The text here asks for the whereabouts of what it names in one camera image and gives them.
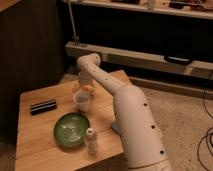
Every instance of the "green bowl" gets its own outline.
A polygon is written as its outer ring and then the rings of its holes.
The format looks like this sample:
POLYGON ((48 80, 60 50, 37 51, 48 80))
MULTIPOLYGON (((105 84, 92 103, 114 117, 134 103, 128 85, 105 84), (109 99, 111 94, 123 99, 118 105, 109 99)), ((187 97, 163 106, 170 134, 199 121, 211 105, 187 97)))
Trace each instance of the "green bowl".
POLYGON ((80 113, 68 113, 55 124, 54 136, 62 147, 76 147, 84 141, 89 120, 80 113))

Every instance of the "cable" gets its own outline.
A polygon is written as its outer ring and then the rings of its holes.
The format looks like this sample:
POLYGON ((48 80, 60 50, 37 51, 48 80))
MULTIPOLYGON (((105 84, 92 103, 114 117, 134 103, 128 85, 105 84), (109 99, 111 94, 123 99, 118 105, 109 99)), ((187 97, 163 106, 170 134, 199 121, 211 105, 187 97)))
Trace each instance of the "cable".
POLYGON ((211 70, 211 72, 209 73, 207 84, 206 84, 206 86, 204 88, 204 91, 203 91, 203 106, 204 106, 204 109, 205 109, 206 113, 213 119, 213 114, 211 114, 209 112, 208 108, 206 107, 206 103, 205 103, 205 95, 206 95, 208 83, 209 83, 209 80, 211 80, 212 74, 213 74, 213 70, 211 70))
POLYGON ((198 144, 198 148, 197 148, 197 158, 198 158, 198 161, 199 161, 199 163, 201 164, 201 166, 202 166, 206 171, 211 171, 211 170, 209 170, 209 169, 205 166, 205 164, 201 161, 201 159, 200 159, 200 146, 201 146, 203 140, 206 140, 206 145, 207 145, 207 147, 208 147, 208 150, 209 150, 211 156, 213 157, 213 153, 212 153, 212 150, 211 150, 211 149, 213 149, 212 136, 213 136, 213 127, 210 128, 210 129, 208 129, 206 135, 205 135, 204 137, 201 138, 201 140, 200 140, 200 142, 199 142, 199 144, 198 144))
POLYGON ((71 24, 72 24, 72 30, 73 30, 73 36, 74 36, 74 40, 75 40, 75 45, 78 45, 78 36, 76 33, 76 27, 75 27, 75 20, 73 17, 73 11, 72 11, 72 6, 71 6, 71 0, 67 0, 68 3, 68 7, 69 7, 69 14, 70 14, 70 20, 71 20, 71 24))
MULTIPOLYGON (((206 111, 206 113, 213 119, 213 114, 211 114, 208 110, 208 108, 206 107, 206 103, 205 103, 205 95, 206 95, 206 91, 207 91, 207 87, 208 87, 208 84, 209 84, 209 81, 211 80, 211 77, 212 77, 212 74, 213 74, 213 70, 211 70, 211 72, 209 73, 209 76, 208 76, 208 80, 207 80, 207 84, 204 88, 204 91, 203 91, 203 106, 204 106, 204 109, 206 111)), ((200 146, 203 142, 203 140, 205 140, 206 142, 206 146, 208 148, 208 151, 210 153, 210 155, 213 157, 213 152, 212 152, 212 149, 213 149, 213 127, 212 128, 209 128, 206 135, 204 137, 201 138, 199 144, 198 144, 198 148, 197 148, 197 158, 198 158, 198 161, 199 163, 201 164, 201 166, 207 170, 207 171, 210 171, 206 166, 205 164, 201 161, 200 159, 200 146)))

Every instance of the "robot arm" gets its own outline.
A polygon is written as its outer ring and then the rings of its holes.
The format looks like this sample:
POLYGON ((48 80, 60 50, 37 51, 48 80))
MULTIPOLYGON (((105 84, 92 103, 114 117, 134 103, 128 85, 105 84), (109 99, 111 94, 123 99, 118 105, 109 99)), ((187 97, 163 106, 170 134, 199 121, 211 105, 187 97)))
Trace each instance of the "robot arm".
POLYGON ((78 66, 113 96, 128 170, 172 171, 144 93, 101 70, 100 61, 97 54, 90 54, 80 57, 78 66))

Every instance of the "wooden table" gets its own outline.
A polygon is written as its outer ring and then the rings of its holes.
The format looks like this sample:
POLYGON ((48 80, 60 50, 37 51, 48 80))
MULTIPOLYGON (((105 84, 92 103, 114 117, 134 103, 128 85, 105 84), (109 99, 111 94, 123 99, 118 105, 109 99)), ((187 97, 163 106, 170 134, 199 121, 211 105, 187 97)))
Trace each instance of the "wooden table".
POLYGON ((21 0, 0 0, 0 12, 6 10, 7 8, 15 5, 21 0))
MULTIPOLYGON (((111 73, 131 84, 123 71, 111 73)), ((120 137, 111 129, 115 121, 112 96, 95 83, 94 97, 87 117, 98 132, 98 153, 91 156, 85 144, 74 149, 59 147, 54 139, 56 121, 68 112, 77 111, 72 101, 77 81, 67 82, 21 94, 16 151, 16 171, 71 171, 123 152, 120 137), (56 99, 57 109, 32 116, 29 107, 42 101, 56 99)))

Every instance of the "white bottle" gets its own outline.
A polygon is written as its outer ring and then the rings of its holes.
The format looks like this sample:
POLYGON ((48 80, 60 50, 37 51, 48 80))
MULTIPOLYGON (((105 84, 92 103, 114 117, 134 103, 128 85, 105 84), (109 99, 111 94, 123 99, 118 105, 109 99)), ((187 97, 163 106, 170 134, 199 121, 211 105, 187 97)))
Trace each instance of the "white bottle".
POLYGON ((85 143, 89 154, 97 153, 97 133, 93 128, 87 129, 85 143))

